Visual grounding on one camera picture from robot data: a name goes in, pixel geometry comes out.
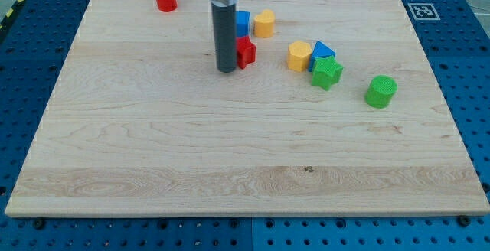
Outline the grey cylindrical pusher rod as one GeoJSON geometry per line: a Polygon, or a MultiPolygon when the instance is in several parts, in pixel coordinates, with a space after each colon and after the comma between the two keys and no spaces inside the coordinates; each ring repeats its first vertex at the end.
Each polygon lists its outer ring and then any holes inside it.
{"type": "Polygon", "coordinates": [[[231,73],[237,68],[236,5],[211,3],[217,69],[231,73]]]}

